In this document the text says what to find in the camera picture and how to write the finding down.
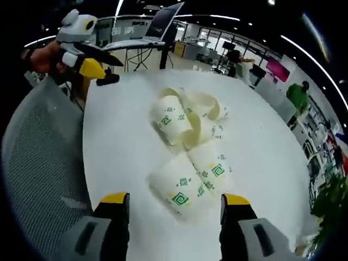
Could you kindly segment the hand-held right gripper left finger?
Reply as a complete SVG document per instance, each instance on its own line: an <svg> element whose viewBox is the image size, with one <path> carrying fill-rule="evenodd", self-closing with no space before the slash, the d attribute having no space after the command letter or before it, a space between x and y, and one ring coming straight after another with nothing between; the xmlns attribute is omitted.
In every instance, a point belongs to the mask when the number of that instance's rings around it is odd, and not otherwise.
<svg viewBox="0 0 348 261"><path fill-rule="evenodd" d="M91 215L68 229L58 245L59 260L126 260L129 233L127 192L103 197Z"/></svg>

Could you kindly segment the person's left hand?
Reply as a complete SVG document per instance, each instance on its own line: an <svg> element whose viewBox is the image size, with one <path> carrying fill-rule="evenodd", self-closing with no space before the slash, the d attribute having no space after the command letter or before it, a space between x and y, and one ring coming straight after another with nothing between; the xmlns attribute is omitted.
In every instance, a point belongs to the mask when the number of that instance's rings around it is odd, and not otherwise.
<svg viewBox="0 0 348 261"><path fill-rule="evenodd" d="M30 67L38 73L63 73L66 66L60 62L60 43L50 42L43 48L35 49L30 56Z"/></svg>

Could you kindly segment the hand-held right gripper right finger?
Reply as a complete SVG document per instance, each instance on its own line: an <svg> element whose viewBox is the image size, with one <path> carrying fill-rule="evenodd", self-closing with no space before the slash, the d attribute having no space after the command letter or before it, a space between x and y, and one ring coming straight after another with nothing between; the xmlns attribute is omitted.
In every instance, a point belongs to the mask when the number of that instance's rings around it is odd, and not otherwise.
<svg viewBox="0 0 348 261"><path fill-rule="evenodd" d="M292 260L288 238L242 196L221 195L222 260Z"/></svg>

